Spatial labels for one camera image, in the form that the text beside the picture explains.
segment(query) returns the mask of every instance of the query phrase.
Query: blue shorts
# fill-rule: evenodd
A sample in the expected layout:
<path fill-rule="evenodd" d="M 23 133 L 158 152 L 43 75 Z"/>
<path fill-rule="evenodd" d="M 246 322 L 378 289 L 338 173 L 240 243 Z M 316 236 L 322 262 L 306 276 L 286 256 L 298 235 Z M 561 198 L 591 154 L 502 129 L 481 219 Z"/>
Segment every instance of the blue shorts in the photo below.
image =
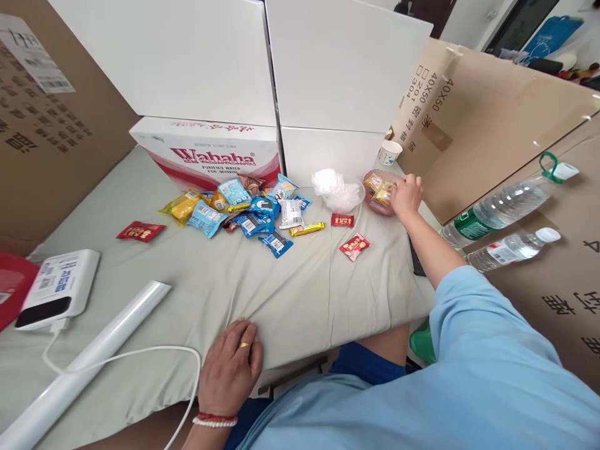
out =
<path fill-rule="evenodd" d="M 329 373 L 356 375 L 375 386 L 406 375 L 406 367 L 398 366 L 356 342 L 350 342 L 342 346 Z M 273 400 L 267 398 L 246 400 L 237 414 L 237 425 L 232 428 L 224 450 L 234 450 L 239 445 L 271 402 Z"/>

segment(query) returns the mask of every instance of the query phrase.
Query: plastic water bottle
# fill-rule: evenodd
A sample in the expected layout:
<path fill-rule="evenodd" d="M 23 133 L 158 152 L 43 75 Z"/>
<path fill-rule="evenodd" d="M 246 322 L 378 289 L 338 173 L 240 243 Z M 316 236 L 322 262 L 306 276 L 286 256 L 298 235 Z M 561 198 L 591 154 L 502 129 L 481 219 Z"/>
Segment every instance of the plastic water bottle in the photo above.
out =
<path fill-rule="evenodd" d="M 527 216 L 550 198 L 557 184 L 578 173 L 577 168 L 570 164 L 556 164 L 552 172 L 544 170 L 542 175 L 505 187 L 480 200 L 443 227 L 439 233 L 455 249 L 460 250 Z"/>
<path fill-rule="evenodd" d="M 552 228 L 542 228 L 534 234 L 516 233 L 469 253 L 465 259 L 479 272 L 488 272 L 533 258 L 547 243 L 558 241 L 561 235 Z"/>

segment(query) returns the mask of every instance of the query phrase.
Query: bracelet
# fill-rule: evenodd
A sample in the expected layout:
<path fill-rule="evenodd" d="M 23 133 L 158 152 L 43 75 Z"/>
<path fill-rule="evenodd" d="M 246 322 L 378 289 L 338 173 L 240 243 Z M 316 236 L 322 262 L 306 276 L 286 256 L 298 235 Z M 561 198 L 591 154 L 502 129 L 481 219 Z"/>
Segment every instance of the bracelet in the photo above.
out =
<path fill-rule="evenodd" d="M 207 426 L 210 428 L 230 428 L 234 427 L 238 423 L 238 417 L 215 416 L 213 414 L 200 412 L 196 417 L 194 417 L 192 422 L 194 425 Z"/>

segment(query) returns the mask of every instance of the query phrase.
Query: white power bank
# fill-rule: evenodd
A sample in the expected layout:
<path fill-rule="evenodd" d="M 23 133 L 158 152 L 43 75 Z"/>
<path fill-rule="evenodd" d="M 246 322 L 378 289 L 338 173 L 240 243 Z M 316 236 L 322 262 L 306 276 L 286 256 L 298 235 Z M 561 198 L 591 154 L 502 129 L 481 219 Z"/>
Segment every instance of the white power bank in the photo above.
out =
<path fill-rule="evenodd" d="M 46 259 L 14 327 L 29 331 L 81 314 L 88 303 L 99 260 L 100 254 L 89 249 Z"/>

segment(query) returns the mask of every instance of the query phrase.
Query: paper cup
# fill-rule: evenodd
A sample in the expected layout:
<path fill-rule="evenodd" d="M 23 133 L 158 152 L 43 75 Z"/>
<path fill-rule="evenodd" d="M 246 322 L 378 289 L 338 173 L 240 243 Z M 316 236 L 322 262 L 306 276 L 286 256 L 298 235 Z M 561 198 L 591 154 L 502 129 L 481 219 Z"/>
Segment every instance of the paper cup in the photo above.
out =
<path fill-rule="evenodd" d="M 382 166 L 391 166 L 402 153 L 402 146 L 394 141 L 383 141 L 379 148 L 379 163 Z"/>

